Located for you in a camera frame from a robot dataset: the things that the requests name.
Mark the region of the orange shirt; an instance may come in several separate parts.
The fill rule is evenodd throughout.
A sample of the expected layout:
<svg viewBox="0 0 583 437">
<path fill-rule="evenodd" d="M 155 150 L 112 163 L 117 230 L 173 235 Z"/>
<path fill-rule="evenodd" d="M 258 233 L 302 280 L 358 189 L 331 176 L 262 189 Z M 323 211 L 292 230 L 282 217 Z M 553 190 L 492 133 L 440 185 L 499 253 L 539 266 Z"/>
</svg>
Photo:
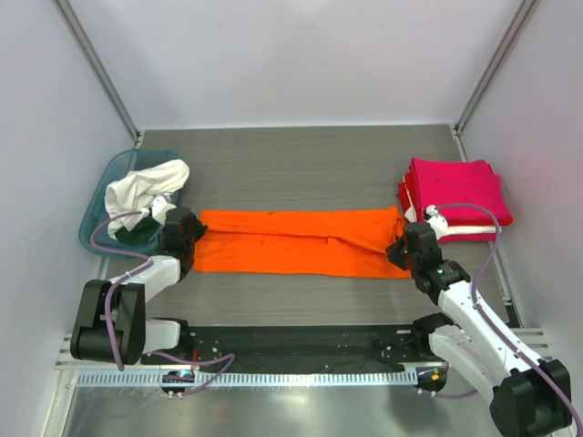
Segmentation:
<svg viewBox="0 0 583 437">
<path fill-rule="evenodd" d="M 345 211 L 203 210 L 209 228 L 193 269 L 211 273 L 409 279 L 386 257 L 403 235 L 398 208 Z"/>
</svg>

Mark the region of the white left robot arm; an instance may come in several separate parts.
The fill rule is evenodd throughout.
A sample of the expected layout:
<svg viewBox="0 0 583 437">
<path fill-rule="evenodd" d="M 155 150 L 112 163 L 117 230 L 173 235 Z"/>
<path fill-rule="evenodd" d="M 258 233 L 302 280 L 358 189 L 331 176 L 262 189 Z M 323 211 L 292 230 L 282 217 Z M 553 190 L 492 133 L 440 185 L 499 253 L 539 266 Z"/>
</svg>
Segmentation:
<svg viewBox="0 0 583 437">
<path fill-rule="evenodd" d="M 159 233 L 154 254 L 110 248 L 96 242 L 98 232 L 127 212 L 99 224 L 90 244 L 108 255 L 141 259 L 143 263 L 114 279 L 93 279 L 82 291 L 69 350 L 79 361 L 109 362 L 123 370 L 140 361 L 144 354 L 161 351 L 171 362 L 181 364 L 193 352 L 186 335 L 186 322 L 174 319 L 146 319 L 146 305 L 161 291 L 190 273 L 195 245 L 208 227 L 188 208 L 171 208 Z"/>
</svg>

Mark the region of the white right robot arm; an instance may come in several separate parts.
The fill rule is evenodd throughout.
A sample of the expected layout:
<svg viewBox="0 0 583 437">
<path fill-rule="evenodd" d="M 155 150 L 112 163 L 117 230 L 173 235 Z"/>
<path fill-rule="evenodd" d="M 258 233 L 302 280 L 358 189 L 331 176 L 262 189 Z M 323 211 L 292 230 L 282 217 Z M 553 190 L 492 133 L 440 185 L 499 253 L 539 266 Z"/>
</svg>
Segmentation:
<svg viewBox="0 0 583 437">
<path fill-rule="evenodd" d="M 409 223 L 387 250 L 387 258 L 410 272 L 439 309 L 414 321 L 413 354 L 452 365 L 487 402 L 503 436 L 548 436 L 570 426 L 580 432 L 568 369 L 520 340 L 482 298 L 476 279 L 444 259 L 441 229 L 436 223 Z"/>
</svg>

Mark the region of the dark green t shirt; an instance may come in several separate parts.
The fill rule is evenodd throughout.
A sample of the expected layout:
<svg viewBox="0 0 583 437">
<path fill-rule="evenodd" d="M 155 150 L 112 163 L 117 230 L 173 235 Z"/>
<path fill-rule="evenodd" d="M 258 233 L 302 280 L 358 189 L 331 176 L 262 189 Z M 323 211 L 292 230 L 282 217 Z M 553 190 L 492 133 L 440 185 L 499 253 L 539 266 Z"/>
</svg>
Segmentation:
<svg viewBox="0 0 583 437">
<path fill-rule="evenodd" d="M 152 217 L 143 218 L 132 230 L 121 228 L 115 233 L 117 241 L 131 245 L 141 245 L 149 242 L 159 230 L 160 224 Z"/>
</svg>

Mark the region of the white t shirt in basket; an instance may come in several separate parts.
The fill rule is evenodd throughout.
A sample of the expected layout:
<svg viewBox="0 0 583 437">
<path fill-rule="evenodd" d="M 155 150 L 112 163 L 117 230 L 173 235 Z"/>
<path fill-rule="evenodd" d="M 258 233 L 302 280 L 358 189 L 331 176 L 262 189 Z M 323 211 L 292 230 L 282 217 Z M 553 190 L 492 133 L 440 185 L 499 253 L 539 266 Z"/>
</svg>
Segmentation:
<svg viewBox="0 0 583 437">
<path fill-rule="evenodd" d="M 121 180 L 107 185 L 105 207 L 112 221 L 108 235 L 126 228 L 132 230 L 143 218 L 150 217 L 149 208 L 154 197 L 164 195 L 177 206 L 175 196 L 189 178 L 189 166 L 181 159 L 173 159 L 153 168 L 130 171 Z"/>
</svg>

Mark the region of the folded magenta t shirt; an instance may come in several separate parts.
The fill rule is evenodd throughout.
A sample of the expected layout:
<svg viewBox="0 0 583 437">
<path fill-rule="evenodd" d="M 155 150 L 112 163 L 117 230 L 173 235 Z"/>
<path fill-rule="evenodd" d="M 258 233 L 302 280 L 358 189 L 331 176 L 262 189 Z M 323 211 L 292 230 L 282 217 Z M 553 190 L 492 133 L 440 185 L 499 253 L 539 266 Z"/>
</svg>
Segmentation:
<svg viewBox="0 0 583 437">
<path fill-rule="evenodd" d="M 502 195 L 502 178 L 484 160 L 470 162 L 411 160 L 404 183 L 418 216 L 431 206 L 474 204 L 508 226 L 513 217 Z"/>
</svg>

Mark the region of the teal plastic basket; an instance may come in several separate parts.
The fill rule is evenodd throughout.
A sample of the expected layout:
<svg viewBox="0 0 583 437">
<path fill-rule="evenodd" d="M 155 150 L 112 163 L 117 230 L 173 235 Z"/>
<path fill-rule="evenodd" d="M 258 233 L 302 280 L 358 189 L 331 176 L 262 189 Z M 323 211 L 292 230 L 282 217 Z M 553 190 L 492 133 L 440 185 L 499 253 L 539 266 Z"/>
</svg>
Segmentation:
<svg viewBox="0 0 583 437">
<path fill-rule="evenodd" d="M 177 205 L 189 176 L 182 156 L 170 150 L 132 148 L 105 167 L 81 221 L 78 239 L 90 252 L 125 258 L 129 251 L 152 255 L 162 225 L 150 210 L 156 197 Z"/>
</svg>

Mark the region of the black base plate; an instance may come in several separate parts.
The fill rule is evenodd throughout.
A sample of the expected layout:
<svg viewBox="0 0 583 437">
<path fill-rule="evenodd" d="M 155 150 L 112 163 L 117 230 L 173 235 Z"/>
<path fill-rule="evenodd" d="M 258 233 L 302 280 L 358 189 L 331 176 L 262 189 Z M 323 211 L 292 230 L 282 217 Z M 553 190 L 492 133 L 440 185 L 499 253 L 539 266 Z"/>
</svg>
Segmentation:
<svg viewBox="0 0 583 437">
<path fill-rule="evenodd" d="M 169 354 L 210 361 L 233 353 L 230 373 L 364 374 L 441 364 L 405 325 L 213 326 L 189 328 L 186 347 Z"/>
</svg>

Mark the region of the aluminium frame rail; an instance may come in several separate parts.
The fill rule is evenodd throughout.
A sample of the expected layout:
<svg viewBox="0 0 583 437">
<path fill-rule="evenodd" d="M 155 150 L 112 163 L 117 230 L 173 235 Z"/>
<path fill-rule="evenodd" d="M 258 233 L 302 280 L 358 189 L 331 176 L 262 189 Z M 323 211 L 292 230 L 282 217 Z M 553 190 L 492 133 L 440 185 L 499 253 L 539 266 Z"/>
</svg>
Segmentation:
<svg viewBox="0 0 583 437">
<path fill-rule="evenodd" d="M 531 350 L 535 351 L 545 360 L 551 358 L 551 351 L 547 343 L 547 339 L 541 329 L 535 328 L 515 328 L 512 329 L 513 333 L 518 337 L 518 339 L 527 345 Z M 61 343 L 58 356 L 56 358 L 56 364 L 54 369 L 56 371 L 63 370 L 94 370 L 94 369 L 105 369 L 117 371 L 118 367 L 115 363 L 111 362 L 101 362 L 101 361 L 82 361 L 75 359 L 70 353 L 70 341 L 72 338 L 71 333 L 67 333 L 63 342 Z"/>
</svg>

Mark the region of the left aluminium corner post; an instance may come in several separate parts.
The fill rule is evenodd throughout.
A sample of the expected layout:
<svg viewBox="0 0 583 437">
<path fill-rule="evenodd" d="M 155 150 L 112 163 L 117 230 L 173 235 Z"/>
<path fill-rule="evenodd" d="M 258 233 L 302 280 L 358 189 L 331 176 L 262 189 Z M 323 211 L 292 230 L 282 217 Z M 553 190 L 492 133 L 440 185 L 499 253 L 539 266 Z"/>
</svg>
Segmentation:
<svg viewBox="0 0 583 437">
<path fill-rule="evenodd" d="M 132 116 L 129 114 L 126 105 L 110 78 L 105 65 L 103 64 L 97 50 L 94 48 L 89 35 L 79 20 L 71 3 L 67 0 L 54 0 L 53 5 L 61 15 L 67 29 L 76 41 L 77 47 L 86 59 L 87 64 L 99 85 L 104 91 L 110 105 L 117 114 L 120 122 L 131 138 L 133 148 L 138 148 L 142 133 L 136 126 Z"/>
</svg>

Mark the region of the aluminium corner post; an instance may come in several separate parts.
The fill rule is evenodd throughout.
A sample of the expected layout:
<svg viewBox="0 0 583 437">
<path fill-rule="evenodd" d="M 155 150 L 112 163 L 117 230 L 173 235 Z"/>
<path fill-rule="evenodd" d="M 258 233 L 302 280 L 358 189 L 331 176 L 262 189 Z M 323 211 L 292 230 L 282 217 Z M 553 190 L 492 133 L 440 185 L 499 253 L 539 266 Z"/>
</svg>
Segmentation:
<svg viewBox="0 0 583 437">
<path fill-rule="evenodd" d="M 493 84 L 496 75 L 506 62 L 514 45 L 516 44 L 521 32 L 527 25 L 528 20 L 533 15 L 539 5 L 538 0 L 522 0 L 519 2 L 517 10 L 513 14 L 509 24 L 506 27 L 496 49 L 491 56 L 483 74 L 480 76 L 460 118 L 453 125 L 453 133 L 456 137 L 464 134 L 466 127 L 477 111 L 480 103 L 486 95 L 486 92 Z"/>
<path fill-rule="evenodd" d="M 129 114 L 126 105 L 110 78 L 105 65 L 103 64 L 97 50 L 94 48 L 89 35 L 79 20 L 71 3 L 67 0 L 54 0 L 53 5 L 61 15 L 67 29 L 76 41 L 77 47 L 86 59 L 87 64 L 99 85 L 104 91 L 110 105 L 117 114 L 120 122 L 131 138 L 133 148 L 138 148 L 142 133 L 136 126 L 132 116 Z"/>
</svg>

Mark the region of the right aluminium corner post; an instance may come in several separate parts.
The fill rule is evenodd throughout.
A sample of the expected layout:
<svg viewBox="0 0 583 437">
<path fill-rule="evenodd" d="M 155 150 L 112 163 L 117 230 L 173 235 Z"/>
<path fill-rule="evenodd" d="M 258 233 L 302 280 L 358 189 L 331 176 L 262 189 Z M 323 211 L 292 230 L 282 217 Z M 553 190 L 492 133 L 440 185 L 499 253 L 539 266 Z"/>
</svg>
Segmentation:
<svg viewBox="0 0 583 437">
<path fill-rule="evenodd" d="M 527 25 L 528 20 L 533 15 L 539 5 L 538 0 L 522 0 L 519 2 L 517 10 L 513 14 L 509 24 L 506 27 L 496 49 L 491 56 L 483 74 L 480 76 L 460 118 L 453 125 L 453 133 L 456 137 L 464 134 L 466 127 L 477 111 L 480 103 L 486 95 L 486 92 L 493 84 L 496 75 L 506 62 L 514 45 L 516 44 L 521 32 Z"/>
</svg>

